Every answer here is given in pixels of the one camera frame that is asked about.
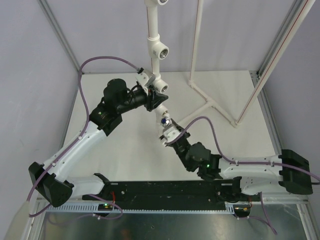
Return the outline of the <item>white PVC pipe frame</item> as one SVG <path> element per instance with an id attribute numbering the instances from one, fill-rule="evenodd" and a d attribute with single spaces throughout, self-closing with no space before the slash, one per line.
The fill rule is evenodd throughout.
<path id="1" fill-rule="evenodd" d="M 276 68 L 315 0 L 146 0 L 147 41 L 156 86 L 165 72 L 185 71 L 186 81 L 234 127 Z M 196 71 L 253 70 L 257 84 L 239 110 L 229 110 L 200 85 Z"/>

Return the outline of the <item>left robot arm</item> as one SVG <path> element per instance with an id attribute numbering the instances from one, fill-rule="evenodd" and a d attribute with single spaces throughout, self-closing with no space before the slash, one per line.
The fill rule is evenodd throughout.
<path id="1" fill-rule="evenodd" d="M 123 79 L 112 79 L 103 90 L 97 107 L 88 115 L 88 121 L 79 135 L 56 156 L 43 164 L 29 166 L 29 174 L 36 190 L 53 206 L 59 207 L 72 197 L 95 195 L 107 199 L 111 187 L 100 173 L 85 177 L 70 177 L 73 168 L 86 153 L 104 140 L 122 122 L 122 114 L 144 106 L 147 111 L 159 110 L 169 97 L 166 84 L 141 86 L 129 89 Z"/>

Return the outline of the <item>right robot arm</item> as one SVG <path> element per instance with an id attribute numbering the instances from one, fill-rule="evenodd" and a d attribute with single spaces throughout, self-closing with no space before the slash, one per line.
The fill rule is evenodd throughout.
<path id="1" fill-rule="evenodd" d="M 258 193 L 313 193 L 309 161 L 293 150 L 260 159 L 232 159 L 213 154 L 201 143 L 190 144 L 186 136 L 171 143 L 188 172 L 207 182 L 232 180 L 232 197 L 238 201 Z"/>

